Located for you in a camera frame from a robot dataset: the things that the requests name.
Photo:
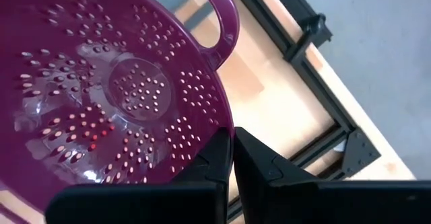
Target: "colander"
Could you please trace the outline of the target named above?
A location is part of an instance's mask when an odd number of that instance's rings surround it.
[[[238,38],[197,43],[154,0],[0,0],[0,179],[35,209],[83,183],[169,182],[233,123],[216,69]]]

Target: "colander handle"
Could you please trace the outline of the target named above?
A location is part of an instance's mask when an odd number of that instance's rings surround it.
[[[234,50],[240,22],[234,0],[209,0],[209,2],[213,5],[220,22],[220,38],[211,48],[202,46],[201,52],[207,57],[211,69],[215,71]]]

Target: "gray floor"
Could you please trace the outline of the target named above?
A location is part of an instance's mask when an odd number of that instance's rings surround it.
[[[431,179],[431,0],[307,0],[321,52],[419,179]]]

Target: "black metal frame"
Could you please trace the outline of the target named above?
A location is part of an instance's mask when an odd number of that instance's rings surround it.
[[[304,30],[304,35],[297,43],[283,29],[263,0],[242,0],[272,41],[284,53],[286,62],[293,66],[335,121],[332,127],[289,160],[298,167],[306,168],[344,142],[343,157],[320,173],[318,177],[325,180],[342,180],[353,176],[379,158],[380,153],[305,57],[304,51],[311,42],[320,46],[332,36],[325,25],[325,16],[317,15],[305,0],[280,1]],[[241,213],[240,199],[236,197],[228,205],[228,222],[235,220]]]

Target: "wooden table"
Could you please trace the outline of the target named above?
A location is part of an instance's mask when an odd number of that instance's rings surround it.
[[[295,40],[299,39],[302,30],[281,2],[264,1],[289,35]],[[188,0],[176,12],[177,18],[185,22],[206,2],[207,0]],[[282,59],[281,52],[242,1],[236,0],[236,4],[240,14],[240,38],[231,57],[218,70],[228,94],[235,125],[244,127],[270,148],[289,157],[328,129],[333,120],[292,66]],[[215,13],[211,13],[192,33],[204,46],[215,44],[220,34]],[[306,56],[382,155],[351,179],[414,179],[314,45],[308,48]],[[308,166],[306,171],[318,174],[339,157],[340,153],[331,151]],[[229,197],[233,199],[237,195],[235,175],[232,172]],[[40,213],[8,191],[0,191],[0,202],[31,223],[43,223]],[[0,223],[7,223],[6,221],[0,215]],[[239,217],[234,222],[243,223],[243,219]]]

